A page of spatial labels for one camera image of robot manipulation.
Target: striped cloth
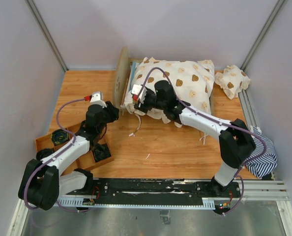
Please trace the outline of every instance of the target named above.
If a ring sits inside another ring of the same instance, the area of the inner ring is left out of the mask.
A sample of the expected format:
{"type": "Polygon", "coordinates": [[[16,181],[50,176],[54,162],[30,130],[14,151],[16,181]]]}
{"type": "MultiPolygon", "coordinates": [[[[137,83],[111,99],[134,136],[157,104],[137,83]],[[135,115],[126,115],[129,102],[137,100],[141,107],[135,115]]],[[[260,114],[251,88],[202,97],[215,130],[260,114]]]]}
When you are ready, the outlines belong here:
{"type": "MultiPolygon", "coordinates": [[[[270,139],[261,135],[262,131],[260,130],[259,127],[250,126],[250,131],[255,133],[255,134],[260,135],[260,137],[266,143],[267,150],[261,157],[258,157],[255,160],[247,163],[246,167],[256,177],[262,178],[263,176],[269,174],[270,172],[272,172],[276,168],[277,155],[275,152],[273,142],[270,139]]],[[[263,144],[258,139],[254,138],[253,136],[252,136],[252,138],[254,139],[256,148],[255,148],[254,152],[250,155],[250,157],[247,158],[247,160],[251,159],[252,157],[255,157],[256,155],[261,154],[261,152],[264,149],[263,144]]]]}

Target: wooden floor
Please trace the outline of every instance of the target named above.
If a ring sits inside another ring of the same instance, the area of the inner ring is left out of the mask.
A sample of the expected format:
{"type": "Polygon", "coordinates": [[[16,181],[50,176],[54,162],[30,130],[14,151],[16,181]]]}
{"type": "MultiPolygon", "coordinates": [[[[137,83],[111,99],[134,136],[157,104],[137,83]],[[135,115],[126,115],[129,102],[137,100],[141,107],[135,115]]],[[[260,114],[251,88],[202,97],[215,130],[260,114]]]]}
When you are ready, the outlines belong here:
{"type": "MultiPolygon", "coordinates": [[[[114,71],[67,71],[55,109],[73,99],[102,91],[104,100],[112,101],[114,71]]],[[[218,85],[214,85],[214,114],[220,118],[243,119],[238,98],[229,100],[218,85]]],[[[88,102],[66,106],[60,113],[63,126],[85,119],[88,102]]],[[[115,161],[93,170],[95,177],[131,178],[212,178],[221,164],[219,143],[212,137],[206,144],[199,141],[202,133],[194,128],[177,128],[173,122],[164,124],[148,116],[135,137],[128,137],[138,126],[136,116],[120,114],[118,121],[108,124],[105,139],[115,161]]],[[[53,116],[50,132],[58,129],[53,116]]],[[[243,178],[256,178],[247,169],[243,178]]]]}

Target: white wall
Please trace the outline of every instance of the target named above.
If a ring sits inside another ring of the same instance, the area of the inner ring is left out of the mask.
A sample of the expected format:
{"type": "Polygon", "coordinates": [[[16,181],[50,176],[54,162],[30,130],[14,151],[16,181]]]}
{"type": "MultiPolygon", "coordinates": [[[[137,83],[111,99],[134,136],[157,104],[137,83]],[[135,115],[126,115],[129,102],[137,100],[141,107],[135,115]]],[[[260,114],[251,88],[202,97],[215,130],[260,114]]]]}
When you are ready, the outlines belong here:
{"type": "Polygon", "coordinates": [[[277,0],[35,0],[70,69],[131,56],[241,66],[277,0]]]}
{"type": "Polygon", "coordinates": [[[63,71],[24,0],[0,0],[0,236],[18,201],[34,138],[47,132],[63,71]]]}
{"type": "Polygon", "coordinates": [[[278,178],[292,204],[292,1],[288,1],[247,69],[263,133],[278,154],[278,178]]]}

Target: robotic arm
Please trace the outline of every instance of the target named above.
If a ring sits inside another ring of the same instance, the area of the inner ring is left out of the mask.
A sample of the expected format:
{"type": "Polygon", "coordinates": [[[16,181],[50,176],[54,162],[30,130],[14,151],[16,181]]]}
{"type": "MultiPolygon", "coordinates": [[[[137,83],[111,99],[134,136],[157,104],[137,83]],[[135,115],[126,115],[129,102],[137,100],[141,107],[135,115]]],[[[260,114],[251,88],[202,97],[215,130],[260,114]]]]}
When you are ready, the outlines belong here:
{"type": "Polygon", "coordinates": [[[152,108],[163,110],[168,119],[194,127],[218,140],[223,162],[212,179],[214,183],[213,190],[215,192],[225,191],[235,177],[238,168],[251,155],[256,146],[251,135],[223,124],[247,130],[245,123],[240,119],[231,122],[214,117],[197,110],[187,102],[183,102],[187,105],[185,107],[178,101],[173,87],[168,81],[158,81],[155,84],[155,90],[156,94],[146,87],[134,85],[131,93],[135,102],[135,109],[144,113],[147,113],[152,108]],[[219,121],[219,124],[208,118],[219,121]]]}
{"type": "Polygon", "coordinates": [[[24,199],[24,190],[32,173],[51,159],[53,161],[33,176],[28,186],[27,200],[29,203],[48,210],[63,194],[76,189],[80,189],[84,193],[90,192],[93,182],[91,172],[75,169],[68,175],[60,176],[78,157],[95,148],[107,123],[118,120],[118,112],[119,110],[110,101],[102,100],[101,92],[93,93],[86,112],[86,120],[81,123],[79,131],[76,132],[76,139],[70,140],[60,150],[41,161],[33,159],[28,162],[19,188],[19,198],[24,199]]]}

